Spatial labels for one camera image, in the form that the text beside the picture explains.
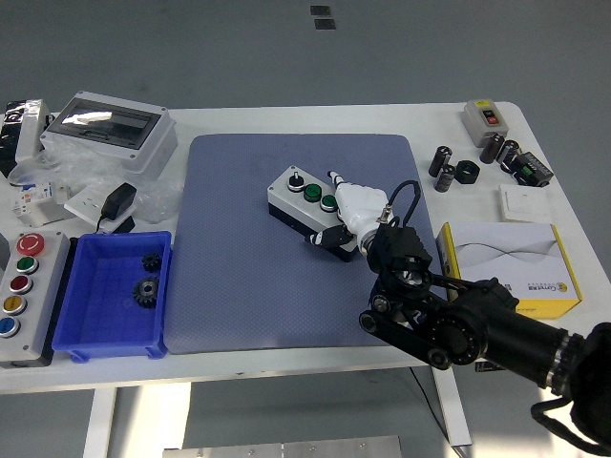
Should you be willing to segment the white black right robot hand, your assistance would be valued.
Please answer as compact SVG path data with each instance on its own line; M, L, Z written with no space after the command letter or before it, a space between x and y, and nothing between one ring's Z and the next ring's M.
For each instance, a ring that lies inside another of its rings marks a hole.
M335 248L356 240L359 251L366 255L380 224L386 224L392 207L385 191L354 184L330 171L335 187L337 212L341 223L310 235L306 240L325 249Z

